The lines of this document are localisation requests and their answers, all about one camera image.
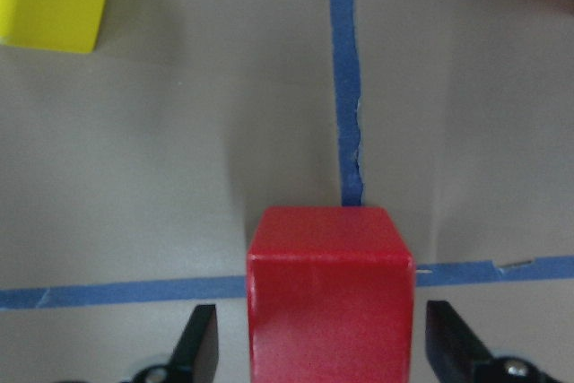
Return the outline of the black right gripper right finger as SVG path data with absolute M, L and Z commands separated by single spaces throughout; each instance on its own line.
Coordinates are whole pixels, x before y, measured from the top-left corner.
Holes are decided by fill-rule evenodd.
M 429 300 L 425 353 L 440 382 L 555 382 L 531 361 L 496 356 L 446 300 Z

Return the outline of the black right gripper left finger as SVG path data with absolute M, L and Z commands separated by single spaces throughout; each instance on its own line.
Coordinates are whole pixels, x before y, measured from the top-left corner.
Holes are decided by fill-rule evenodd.
M 195 306 L 169 360 L 138 371 L 134 382 L 214 382 L 219 363 L 215 304 Z

